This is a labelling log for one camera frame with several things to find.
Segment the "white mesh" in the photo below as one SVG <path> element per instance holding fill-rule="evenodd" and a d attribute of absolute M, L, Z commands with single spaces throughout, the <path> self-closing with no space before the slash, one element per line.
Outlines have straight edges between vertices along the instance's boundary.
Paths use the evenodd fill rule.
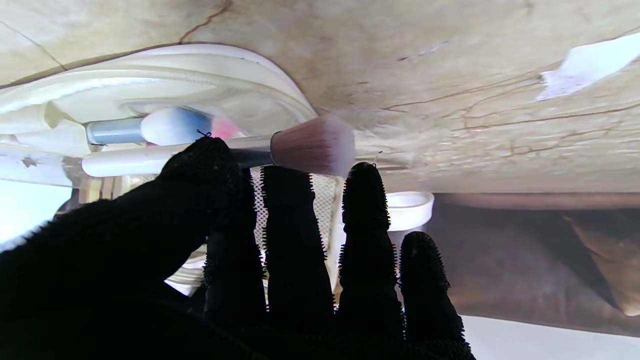
<path fill-rule="evenodd" d="M 260 247 L 260 253 L 262 254 L 262 264 L 264 265 L 264 239 L 262 238 L 262 234 L 264 232 L 264 228 L 267 226 L 268 212 L 264 207 L 264 200 L 262 198 L 262 181 L 260 178 L 259 167 L 251 169 L 251 177 L 253 180 L 253 198 L 255 199 L 256 210 L 256 222 L 255 229 L 253 230 L 253 235 L 255 236 L 255 242 Z M 154 178 L 155 176 L 136 177 L 135 186 L 139 186 L 144 182 L 151 181 Z M 316 199 L 314 201 L 314 212 L 316 213 L 316 218 L 318 219 L 320 236 L 322 237 L 323 247 L 325 251 L 329 251 L 332 237 L 333 211 L 335 209 L 336 196 L 339 194 L 337 193 L 337 187 L 340 186 L 341 181 L 338 177 L 316 174 L 312 174 L 311 181 L 314 193 L 316 193 Z M 337 264 L 337 258 L 330 259 L 329 262 Z M 175 274 L 169 277 L 166 282 L 176 288 L 177 285 L 187 284 L 197 287 L 200 282 L 202 282 L 204 274 L 202 271 L 194 270 L 195 269 L 192 268 L 181 268 Z"/>
<path fill-rule="evenodd" d="M 264 228 L 267 226 L 267 217 L 269 214 L 264 207 L 264 201 L 262 199 L 262 179 L 260 178 L 259 167 L 251 169 L 251 177 L 253 179 L 255 210 L 257 213 L 253 234 L 255 235 L 255 242 L 260 246 L 260 251 L 264 252 L 264 239 L 262 238 L 262 234 Z M 318 228 L 320 228 L 323 247 L 327 250 L 331 238 L 335 187 L 338 186 L 339 182 L 336 177 L 317 174 L 312 174 L 311 181 L 314 193 L 316 193 L 314 212 L 318 219 Z"/>

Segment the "brush handle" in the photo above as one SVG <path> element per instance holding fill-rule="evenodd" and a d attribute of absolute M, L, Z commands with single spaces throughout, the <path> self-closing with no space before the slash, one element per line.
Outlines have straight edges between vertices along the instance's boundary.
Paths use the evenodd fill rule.
<path fill-rule="evenodd" d="M 273 165 L 271 137 L 255 136 L 225 140 L 241 168 Z M 100 151 L 82 161 L 83 170 L 94 177 L 159 174 L 164 164 L 190 144 Z"/>
<path fill-rule="evenodd" d="M 86 137 L 90 143 L 105 145 L 108 143 L 146 142 L 142 136 L 140 124 L 142 118 L 93 121 L 85 124 Z"/>

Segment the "brush bristles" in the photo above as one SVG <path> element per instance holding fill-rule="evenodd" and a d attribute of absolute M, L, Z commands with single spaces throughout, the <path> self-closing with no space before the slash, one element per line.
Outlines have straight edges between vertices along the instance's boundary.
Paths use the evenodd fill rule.
<path fill-rule="evenodd" d="M 355 162 L 353 128 L 335 115 L 323 115 L 281 131 L 271 139 L 275 165 L 346 176 Z"/>

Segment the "light blue sky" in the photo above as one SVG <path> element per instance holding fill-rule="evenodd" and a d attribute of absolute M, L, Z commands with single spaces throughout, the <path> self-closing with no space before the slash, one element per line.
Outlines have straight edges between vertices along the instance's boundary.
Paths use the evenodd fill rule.
<path fill-rule="evenodd" d="M 70 188 L 0 180 L 0 249 L 3 242 L 51 219 L 70 196 Z"/>

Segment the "white brush handle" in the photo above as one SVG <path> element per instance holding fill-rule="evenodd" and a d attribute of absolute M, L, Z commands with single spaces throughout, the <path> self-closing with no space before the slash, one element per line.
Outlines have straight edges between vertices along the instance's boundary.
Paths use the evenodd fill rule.
<path fill-rule="evenodd" d="M 271 135 L 226 140 L 241 167 L 270 165 Z M 141 147 L 93 152 L 82 161 L 84 172 L 93 177 L 159 174 L 164 164 L 190 144 Z"/>

